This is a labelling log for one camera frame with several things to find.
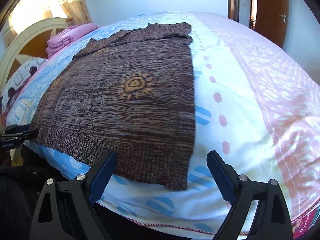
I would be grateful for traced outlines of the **folded pink blanket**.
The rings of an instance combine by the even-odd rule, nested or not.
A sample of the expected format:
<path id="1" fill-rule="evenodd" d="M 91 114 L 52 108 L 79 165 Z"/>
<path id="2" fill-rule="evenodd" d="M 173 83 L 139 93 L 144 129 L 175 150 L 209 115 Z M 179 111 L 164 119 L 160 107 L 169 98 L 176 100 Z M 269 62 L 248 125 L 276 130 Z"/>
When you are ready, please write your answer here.
<path id="1" fill-rule="evenodd" d="M 97 29 L 95 23 L 70 26 L 47 41 L 46 53 L 52 57 L 61 49 Z"/>

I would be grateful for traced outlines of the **cream and brown headboard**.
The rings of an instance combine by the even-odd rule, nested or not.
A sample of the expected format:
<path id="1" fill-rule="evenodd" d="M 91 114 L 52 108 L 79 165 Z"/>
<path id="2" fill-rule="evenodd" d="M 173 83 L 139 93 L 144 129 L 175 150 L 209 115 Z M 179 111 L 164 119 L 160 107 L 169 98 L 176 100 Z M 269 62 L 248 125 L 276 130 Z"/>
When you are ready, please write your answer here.
<path id="1" fill-rule="evenodd" d="M 17 35 L 1 58 L 1 90 L 25 61 L 31 57 L 47 58 L 47 41 L 67 27 L 66 18 L 53 17 L 36 22 Z"/>

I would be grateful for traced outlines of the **brown wooden door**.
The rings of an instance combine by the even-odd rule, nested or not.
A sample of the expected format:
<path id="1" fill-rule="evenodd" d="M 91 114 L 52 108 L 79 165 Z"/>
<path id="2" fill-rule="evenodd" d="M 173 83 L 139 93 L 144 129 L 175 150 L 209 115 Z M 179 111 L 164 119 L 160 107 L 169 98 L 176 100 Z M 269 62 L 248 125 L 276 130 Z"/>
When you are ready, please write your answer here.
<path id="1" fill-rule="evenodd" d="M 282 14 L 288 18 L 289 0 L 257 0 L 255 31 L 280 48 L 284 45 L 287 31 L 287 21 L 284 23 L 279 16 Z"/>

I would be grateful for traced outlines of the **yellow floral curtain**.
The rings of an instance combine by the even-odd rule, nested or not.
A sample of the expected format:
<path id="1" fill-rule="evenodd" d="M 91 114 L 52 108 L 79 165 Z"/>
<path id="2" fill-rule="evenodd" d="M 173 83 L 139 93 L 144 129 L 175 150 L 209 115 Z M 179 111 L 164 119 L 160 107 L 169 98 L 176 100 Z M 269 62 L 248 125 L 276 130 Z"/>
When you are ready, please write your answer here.
<path id="1" fill-rule="evenodd" d="M 91 23 L 85 0 L 49 0 L 50 9 L 63 17 L 62 13 L 68 18 L 69 24 L 82 25 Z"/>

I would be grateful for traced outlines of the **patterned white pillow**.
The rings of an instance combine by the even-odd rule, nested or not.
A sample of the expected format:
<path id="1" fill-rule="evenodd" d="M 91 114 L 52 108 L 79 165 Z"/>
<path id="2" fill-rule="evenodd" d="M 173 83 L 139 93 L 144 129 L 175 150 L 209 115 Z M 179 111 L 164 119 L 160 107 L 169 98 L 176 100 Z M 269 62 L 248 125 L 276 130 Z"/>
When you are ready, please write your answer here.
<path id="1" fill-rule="evenodd" d="M 45 58 L 31 57 L 12 74 L 1 94 L 2 114 L 8 113 L 20 90 L 46 61 Z"/>

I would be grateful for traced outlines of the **brown knitted sweater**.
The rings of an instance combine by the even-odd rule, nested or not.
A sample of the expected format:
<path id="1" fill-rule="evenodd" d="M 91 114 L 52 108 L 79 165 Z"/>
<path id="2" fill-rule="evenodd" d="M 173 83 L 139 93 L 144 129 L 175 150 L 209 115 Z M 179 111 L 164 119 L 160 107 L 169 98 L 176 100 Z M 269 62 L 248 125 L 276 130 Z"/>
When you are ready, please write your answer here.
<path id="1" fill-rule="evenodd" d="M 149 24 L 90 40 L 50 84 L 31 121 L 36 143 L 115 174 L 187 188 L 195 141 L 191 25 Z"/>

